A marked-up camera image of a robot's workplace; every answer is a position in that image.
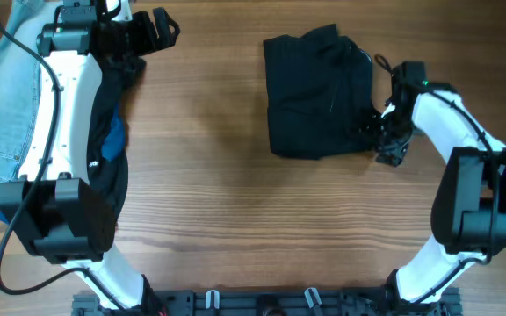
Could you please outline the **black shorts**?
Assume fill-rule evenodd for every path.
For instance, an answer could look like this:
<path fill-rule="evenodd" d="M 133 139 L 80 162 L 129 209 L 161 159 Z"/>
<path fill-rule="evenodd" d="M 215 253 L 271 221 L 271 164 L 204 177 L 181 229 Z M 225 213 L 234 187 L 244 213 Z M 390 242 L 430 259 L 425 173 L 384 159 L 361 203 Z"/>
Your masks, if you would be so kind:
<path fill-rule="evenodd" d="M 270 150 L 318 160 L 371 150 L 372 61 L 335 24 L 263 43 Z"/>

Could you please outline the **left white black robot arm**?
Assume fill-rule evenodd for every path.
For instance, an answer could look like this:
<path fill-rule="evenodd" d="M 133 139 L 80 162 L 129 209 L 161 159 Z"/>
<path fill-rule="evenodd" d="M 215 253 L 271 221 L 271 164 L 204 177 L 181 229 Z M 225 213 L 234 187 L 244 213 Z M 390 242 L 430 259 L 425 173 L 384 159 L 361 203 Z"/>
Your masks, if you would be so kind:
<path fill-rule="evenodd" d="M 30 255 L 80 276 L 103 314 L 167 313 L 115 246 L 118 208 L 90 186 L 93 108 L 108 93 L 103 69 L 137 73 L 146 54 L 173 47 L 179 33 L 162 7 L 132 12 L 126 1 L 65 1 L 32 50 L 43 68 L 34 134 L 18 178 L 0 184 L 0 212 L 6 233 Z"/>

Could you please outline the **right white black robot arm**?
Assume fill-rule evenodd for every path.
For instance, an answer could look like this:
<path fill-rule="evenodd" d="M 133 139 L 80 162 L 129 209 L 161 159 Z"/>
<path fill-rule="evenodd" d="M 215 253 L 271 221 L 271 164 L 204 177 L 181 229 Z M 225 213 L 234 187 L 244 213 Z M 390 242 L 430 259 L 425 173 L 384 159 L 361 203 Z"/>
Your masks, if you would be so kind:
<path fill-rule="evenodd" d="M 416 132 L 445 161 L 431 207 L 432 235 L 390 274 L 379 300 L 386 311 L 424 310 L 467 269 L 490 264 L 506 248 L 506 145 L 481 126 L 450 84 L 428 81 L 422 62 L 391 67 L 380 54 L 375 61 L 392 87 L 372 128 L 377 161 L 400 165 Z"/>

